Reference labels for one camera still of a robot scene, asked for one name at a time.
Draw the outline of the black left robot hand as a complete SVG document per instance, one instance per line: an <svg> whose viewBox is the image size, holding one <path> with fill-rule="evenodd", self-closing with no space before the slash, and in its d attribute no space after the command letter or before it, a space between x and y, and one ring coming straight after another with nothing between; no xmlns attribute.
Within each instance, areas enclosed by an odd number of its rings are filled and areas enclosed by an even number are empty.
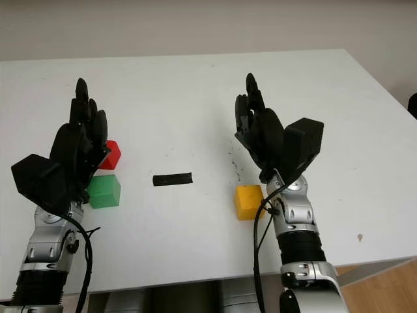
<svg viewBox="0 0 417 313"><path fill-rule="evenodd" d="M87 83L79 78L71 100L69 122L63 124L53 142L50 160L65 170L70 199L89 202L87 187L99 166L111 152L107 146L108 121L89 97Z"/></svg>

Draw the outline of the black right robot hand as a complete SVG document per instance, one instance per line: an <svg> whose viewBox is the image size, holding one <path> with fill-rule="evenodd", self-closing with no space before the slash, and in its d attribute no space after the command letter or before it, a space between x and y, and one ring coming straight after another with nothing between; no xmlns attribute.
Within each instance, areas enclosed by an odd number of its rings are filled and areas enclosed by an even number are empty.
<svg viewBox="0 0 417 313"><path fill-rule="evenodd" d="M284 184L291 178L283 159L284 127L274 110L265 106L252 73L246 76L246 94L235 101L236 139L247 149L261 170L262 183L278 175Z"/></svg>

